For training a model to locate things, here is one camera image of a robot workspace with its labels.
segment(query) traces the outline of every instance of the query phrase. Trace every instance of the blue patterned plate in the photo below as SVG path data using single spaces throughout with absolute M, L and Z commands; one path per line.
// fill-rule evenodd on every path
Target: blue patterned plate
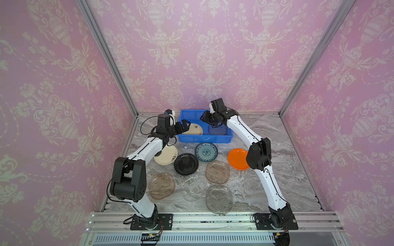
M 202 142 L 197 145 L 195 155 L 200 161 L 213 161 L 217 157 L 217 147 L 210 142 Z

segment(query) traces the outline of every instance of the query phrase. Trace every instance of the orange plastic plate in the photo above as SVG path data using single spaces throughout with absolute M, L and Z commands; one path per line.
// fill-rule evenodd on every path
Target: orange plastic plate
M 233 149 L 227 155 L 227 160 L 230 165 L 238 170 L 246 170 L 249 165 L 246 162 L 247 151 L 243 149 Z

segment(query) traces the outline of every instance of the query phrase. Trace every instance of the robotic arm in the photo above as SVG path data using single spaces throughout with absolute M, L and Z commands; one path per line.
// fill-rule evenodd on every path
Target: robotic arm
M 152 129 L 146 142 L 133 154 L 117 158 L 113 167 L 113 176 L 110 181 L 111 195 L 129 203 L 136 212 L 133 219 L 147 229 L 156 227 L 158 210 L 145 194 L 147 185 L 145 166 L 154 156 L 161 154 L 161 150 L 170 138 L 188 131 L 190 126 L 190 122 L 186 120 L 182 120 L 182 123 L 175 123 L 174 116 L 175 113 L 172 110 L 166 110 L 164 114 L 160 114 L 158 125 Z M 221 98 L 211 101 L 210 111 L 205 111 L 200 120 L 213 127 L 225 124 L 244 141 L 249 147 L 246 162 L 257 173 L 267 194 L 271 213 L 269 219 L 273 228 L 287 228 L 290 223 L 294 228 L 297 224 L 290 204 L 283 198 L 272 171 L 270 140 L 263 139 L 252 131 L 235 110 L 225 107 Z M 130 171 L 133 171 L 131 178 L 124 176 Z
M 146 165 L 154 156 L 161 154 L 170 138 L 189 130 L 190 122 L 182 120 L 174 121 L 175 112 L 166 110 L 158 116 L 158 125 L 154 127 L 146 142 L 134 153 L 127 157 L 116 159 L 113 167 L 110 193 L 123 202 L 129 203 L 136 212 L 139 223 L 143 223 L 147 229 L 154 229 L 158 222 L 158 210 L 148 195 L 145 194 Z M 124 174 L 133 171 L 132 177 Z
M 233 130 L 249 147 L 246 162 L 254 169 L 267 194 L 272 225 L 284 228 L 290 222 L 294 224 L 294 215 L 290 204 L 283 198 L 271 166 L 271 142 L 252 131 L 239 117 L 238 112 L 228 109 L 221 98 L 211 101 L 210 111 L 205 111 L 200 120 L 212 125 L 225 124 Z

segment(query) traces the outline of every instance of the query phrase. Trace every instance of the black mounting plate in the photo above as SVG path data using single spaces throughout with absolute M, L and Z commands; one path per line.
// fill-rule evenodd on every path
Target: black mounting plate
M 279 228 L 274 228 L 271 225 L 271 222 L 269 221 L 269 216 L 271 214 L 270 213 L 255 213 L 253 215 L 253 221 L 256 224 L 256 228 L 257 230 L 278 230 Z M 290 217 L 290 219 L 288 219 L 285 224 L 283 225 L 283 228 L 281 229 L 285 229 L 285 227 L 287 227 L 288 230 L 298 230 L 298 225 L 297 225 L 297 221 L 294 217 L 294 215 L 292 215 Z
M 159 214 L 158 221 L 160 220 L 163 222 L 163 231 L 170 231 L 172 229 L 172 219 L 173 219 L 173 214 Z M 160 230 L 160 222 L 157 223 L 156 228 L 154 228 L 152 231 L 159 231 Z M 130 230 L 132 231 L 145 231 L 146 228 L 141 225 L 140 223 L 132 220 L 130 224 Z

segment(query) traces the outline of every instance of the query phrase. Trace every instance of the black plate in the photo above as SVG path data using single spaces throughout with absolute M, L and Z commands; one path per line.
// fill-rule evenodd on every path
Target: black plate
M 192 174 L 198 169 L 198 159 L 190 153 L 178 155 L 174 162 L 174 169 L 180 175 Z

